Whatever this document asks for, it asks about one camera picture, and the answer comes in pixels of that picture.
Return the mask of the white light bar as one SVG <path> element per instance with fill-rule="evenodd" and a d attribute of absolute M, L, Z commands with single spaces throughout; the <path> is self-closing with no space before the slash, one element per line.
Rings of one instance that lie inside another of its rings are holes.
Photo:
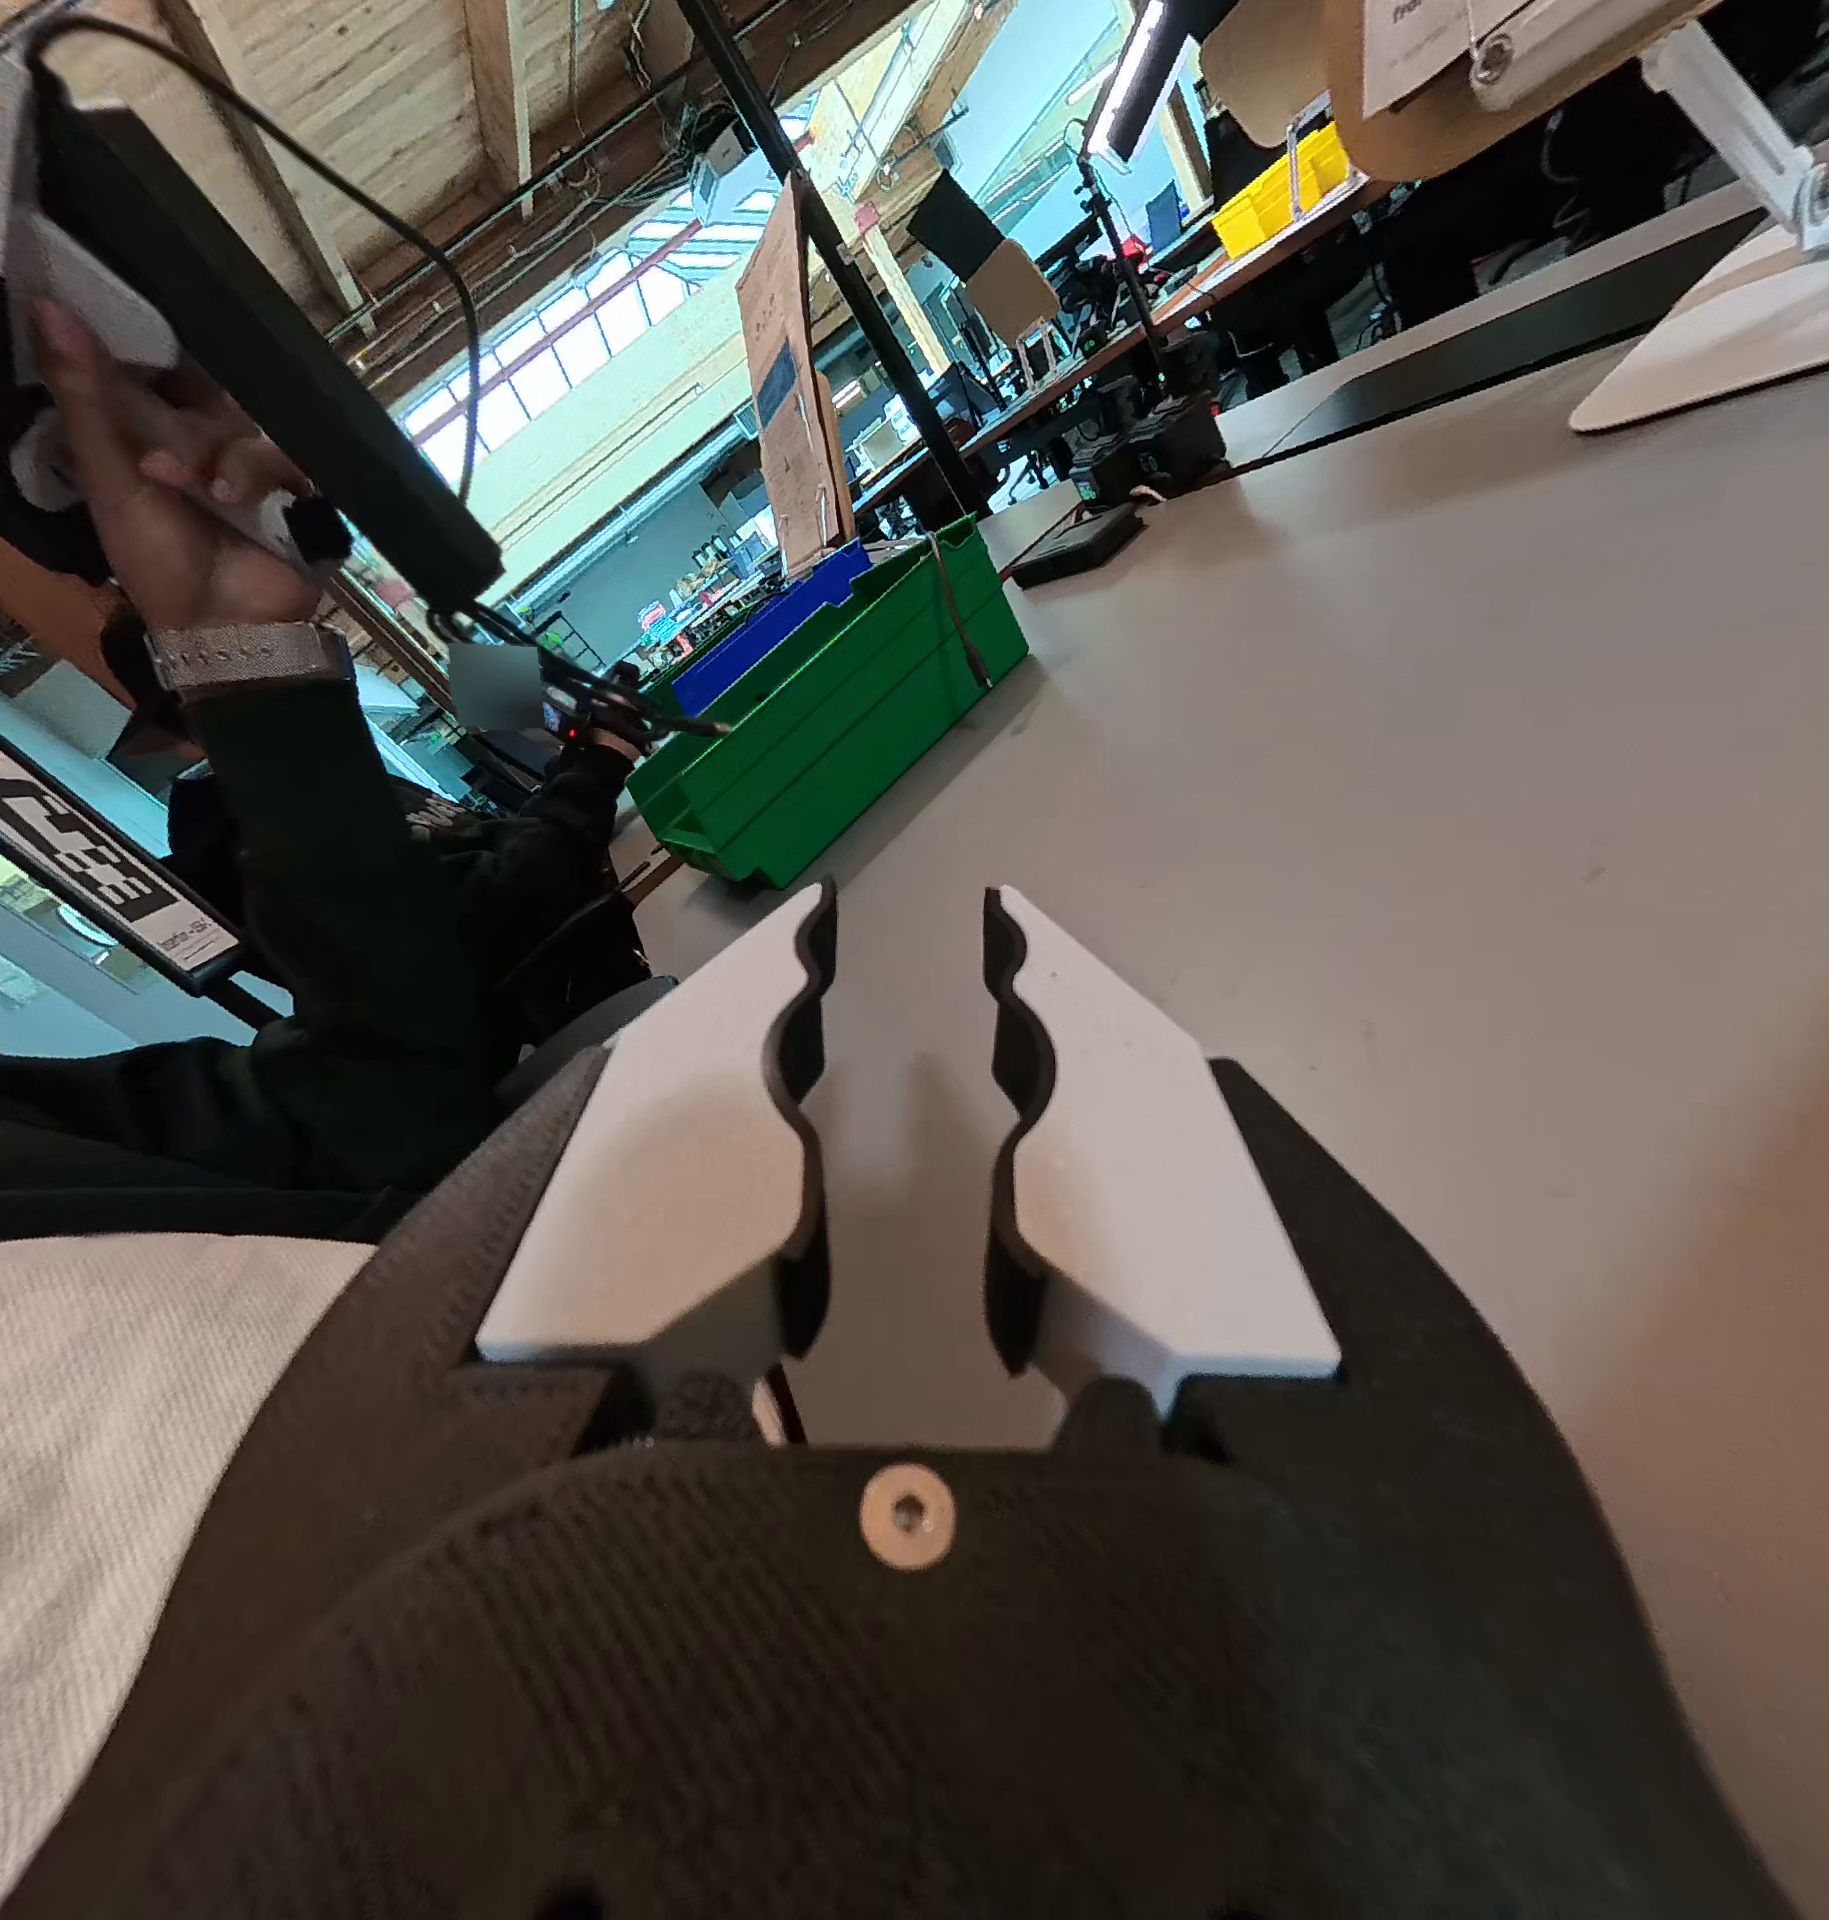
<path fill-rule="evenodd" d="M 1120 163 L 1133 159 L 1143 136 L 1122 131 L 1122 124 L 1133 119 L 1133 107 L 1143 97 L 1143 78 L 1163 45 L 1165 24 L 1168 2 L 1137 2 L 1120 57 L 1085 121 L 1082 159 L 1094 159 L 1097 152 Z"/>

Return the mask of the black battery charger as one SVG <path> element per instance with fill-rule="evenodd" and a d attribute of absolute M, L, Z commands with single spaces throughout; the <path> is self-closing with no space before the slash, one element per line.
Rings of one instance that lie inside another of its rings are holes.
<path fill-rule="evenodd" d="M 1213 337 L 1175 340 L 1163 353 L 1163 375 L 1163 394 L 1133 374 L 1088 394 L 1091 417 L 1072 433 L 1072 486 L 1088 508 L 1178 497 L 1232 474 Z"/>

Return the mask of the person's left forearm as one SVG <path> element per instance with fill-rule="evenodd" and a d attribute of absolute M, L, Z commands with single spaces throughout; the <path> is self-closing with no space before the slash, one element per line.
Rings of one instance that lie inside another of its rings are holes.
<path fill-rule="evenodd" d="M 238 684 L 184 713 L 238 821 L 249 930 L 293 999 L 254 1067 L 277 1084 L 448 1073 L 467 967 L 353 686 Z"/>

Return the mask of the white stand base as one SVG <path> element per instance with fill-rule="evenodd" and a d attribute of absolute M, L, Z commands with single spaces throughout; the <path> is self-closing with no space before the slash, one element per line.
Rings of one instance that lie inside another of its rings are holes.
<path fill-rule="evenodd" d="M 1578 436 L 1659 421 L 1829 371 L 1829 163 L 1794 140 L 1707 28 L 1640 54 L 1773 225 L 1700 275 L 1573 410 Z"/>

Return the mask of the grey desk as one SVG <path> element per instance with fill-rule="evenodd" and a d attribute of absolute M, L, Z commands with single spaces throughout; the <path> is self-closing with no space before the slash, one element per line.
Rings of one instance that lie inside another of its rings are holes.
<path fill-rule="evenodd" d="M 838 879 L 815 1441 L 1025 1444 L 983 891 L 1241 1064 L 1482 1309 L 1759 1849 L 1829 1918 L 1829 374 L 1621 436 L 1584 358 L 1015 596 Z"/>

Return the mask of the small wooden board stand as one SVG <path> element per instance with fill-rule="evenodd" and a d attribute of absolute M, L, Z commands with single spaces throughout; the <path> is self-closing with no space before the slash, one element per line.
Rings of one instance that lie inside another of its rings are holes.
<path fill-rule="evenodd" d="M 1232 2 L 1196 51 L 1213 109 L 1260 152 L 1331 97 L 1327 2 Z"/>

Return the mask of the person's left hand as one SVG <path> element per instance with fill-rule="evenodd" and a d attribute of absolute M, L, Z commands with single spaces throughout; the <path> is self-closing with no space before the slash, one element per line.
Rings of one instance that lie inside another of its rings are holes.
<path fill-rule="evenodd" d="M 39 367 L 113 581 L 152 632 L 308 623 L 323 587 L 225 515 L 305 474 L 207 375 L 174 398 L 124 374 L 71 307 L 39 300 Z"/>

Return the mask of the black flag panel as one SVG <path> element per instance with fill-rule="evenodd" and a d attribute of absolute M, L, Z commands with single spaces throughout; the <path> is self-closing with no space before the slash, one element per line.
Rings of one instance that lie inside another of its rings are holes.
<path fill-rule="evenodd" d="M 1056 326 L 1061 305 L 1045 272 L 949 170 L 942 170 L 911 210 L 909 234 L 963 284 L 965 302 L 1003 348 L 1021 348 L 1033 332 Z"/>

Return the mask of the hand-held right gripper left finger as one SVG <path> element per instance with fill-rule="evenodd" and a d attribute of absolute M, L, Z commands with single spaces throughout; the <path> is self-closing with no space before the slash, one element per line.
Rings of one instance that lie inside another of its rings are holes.
<path fill-rule="evenodd" d="M 833 1307 L 821 1141 L 838 891 L 803 887 L 606 1043 L 476 1329 L 488 1365 L 778 1367 Z"/>

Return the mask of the cardboard card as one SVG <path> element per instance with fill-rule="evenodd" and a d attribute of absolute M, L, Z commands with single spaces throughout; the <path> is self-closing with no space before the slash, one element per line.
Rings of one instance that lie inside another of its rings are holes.
<path fill-rule="evenodd" d="M 790 581 L 856 532 L 833 386 L 812 358 L 803 211 L 803 178 L 786 178 L 736 287 L 762 480 Z"/>

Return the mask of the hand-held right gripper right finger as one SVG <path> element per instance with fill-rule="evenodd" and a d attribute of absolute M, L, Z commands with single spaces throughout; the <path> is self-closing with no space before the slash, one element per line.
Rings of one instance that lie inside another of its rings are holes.
<path fill-rule="evenodd" d="M 983 1275 L 1012 1377 L 1335 1382 L 1343 1350 L 1204 1046 L 1017 887 L 983 898 L 1015 1128 Z"/>

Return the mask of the blue storage bin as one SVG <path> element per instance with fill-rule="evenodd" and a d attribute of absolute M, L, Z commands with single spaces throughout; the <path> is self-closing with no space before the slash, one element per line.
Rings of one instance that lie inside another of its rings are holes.
<path fill-rule="evenodd" d="M 692 654 L 692 661 L 675 674 L 665 701 L 685 715 L 702 715 L 736 680 L 742 680 L 765 654 L 790 639 L 810 618 L 843 604 L 869 570 L 872 560 L 861 540 L 833 550 L 807 577 L 767 596 L 722 639 L 711 642 L 707 651 Z"/>

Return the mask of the black pole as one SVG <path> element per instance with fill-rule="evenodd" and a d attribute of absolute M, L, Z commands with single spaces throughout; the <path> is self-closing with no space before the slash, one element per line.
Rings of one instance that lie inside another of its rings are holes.
<path fill-rule="evenodd" d="M 861 326 L 866 344 L 872 348 L 877 361 L 895 394 L 903 398 L 917 440 L 927 452 L 927 467 L 942 474 L 942 486 L 952 497 L 952 515 L 986 517 L 991 490 L 983 486 L 975 469 L 969 467 L 965 452 L 949 440 L 949 427 L 942 417 L 936 404 L 930 403 L 911 358 L 904 353 L 899 333 L 887 320 L 884 305 L 872 297 L 869 281 L 853 259 L 851 244 L 840 239 L 840 229 L 821 199 L 820 186 L 807 178 L 803 159 L 796 140 L 786 136 L 767 86 L 759 85 L 759 73 L 746 61 L 740 47 L 740 36 L 730 26 L 727 14 L 716 2 L 676 2 L 699 54 L 711 61 L 713 73 L 727 86 L 730 102 L 736 107 L 746 131 L 751 131 L 762 154 L 773 163 L 782 186 L 796 191 L 803 205 L 807 239 L 812 241 L 815 253 L 821 258 L 825 269 L 833 272 L 840 300 L 849 302 L 853 326 Z"/>

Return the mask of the long black multiport hub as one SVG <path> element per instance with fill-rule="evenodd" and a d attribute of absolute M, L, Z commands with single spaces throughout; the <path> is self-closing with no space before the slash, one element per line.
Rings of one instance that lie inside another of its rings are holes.
<path fill-rule="evenodd" d="M 496 535 L 124 107 L 31 81 L 39 211 L 162 315 L 181 350 L 323 490 L 433 613 L 502 574 Z"/>

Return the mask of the small black device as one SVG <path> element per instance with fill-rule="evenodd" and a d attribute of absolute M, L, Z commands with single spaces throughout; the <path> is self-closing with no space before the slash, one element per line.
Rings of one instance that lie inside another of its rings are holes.
<path fill-rule="evenodd" d="M 1082 512 L 1015 555 L 1003 577 L 1021 590 L 1050 587 L 1112 564 L 1147 530 L 1143 502 Z"/>

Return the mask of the small yellow storage bin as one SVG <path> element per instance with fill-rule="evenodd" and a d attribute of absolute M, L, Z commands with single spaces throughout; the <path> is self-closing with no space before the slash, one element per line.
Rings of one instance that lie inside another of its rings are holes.
<path fill-rule="evenodd" d="M 1292 154 L 1276 159 L 1249 186 L 1213 211 L 1213 230 L 1230 259 L 1258 253 L 1269 241 L 1298 229 L 1335 193 L 1349 191 L 1358 170 L 1331 121 L 1304 130 Z"/>

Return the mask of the grey wristwatch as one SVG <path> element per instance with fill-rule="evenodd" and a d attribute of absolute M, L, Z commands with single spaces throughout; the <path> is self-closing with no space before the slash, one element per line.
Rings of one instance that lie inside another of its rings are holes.
<path fill-rule="evenodd" d="M 347 639 L 319 620 L 146 631 L 158 684 L 181 703 L 298 684 L 353 684 Z"/>

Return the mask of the green plastic bin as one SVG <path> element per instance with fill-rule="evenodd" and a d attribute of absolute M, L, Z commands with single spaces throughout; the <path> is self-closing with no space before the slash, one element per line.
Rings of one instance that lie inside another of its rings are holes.
<path fill-rule="evenodd" d="M 786 891 L 1028 654 L 983 527 L 872 564 L 675 737 L 628 795 L 686 866 Z"/>

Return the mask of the black framed marker sign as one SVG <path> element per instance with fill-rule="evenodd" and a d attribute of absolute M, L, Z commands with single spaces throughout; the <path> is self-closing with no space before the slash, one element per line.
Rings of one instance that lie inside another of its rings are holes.
<path fill-rule="evenodd" d="M 187 994 L 249 965 L 249 940 L 162 860 L 0 737 L 0 858 Z"/>

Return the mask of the black desk pad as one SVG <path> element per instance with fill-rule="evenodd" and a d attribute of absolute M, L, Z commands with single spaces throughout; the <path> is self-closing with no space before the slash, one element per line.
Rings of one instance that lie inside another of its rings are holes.
<path fill-rule="evenodd" d="M 1405 374 L 1405 364 L 1388 374 L 1363 374 L 1344 383 L 1331 398 L 1318 403 L 1315 410 L 1286 430 L 1284 442 L 1249 456 L 1241 469 L 1266 469 L 1274 463 L 1298 459 L 1304 452 L 1349 442 L 1361 433 L 1373 433 L 1396 421 L 1413 421 L 1442 404 L 1485 394 L 1513 386 L 1531 374 L 1555 374 L 1573 364 L 1621 364 L 1634 348 L 1643 348 L 1659 329 L 1630 332 L 1619 337 L 1592 337 L 1582 348 L 1562 353 L 1541 353 L 1504 374 Z"/>

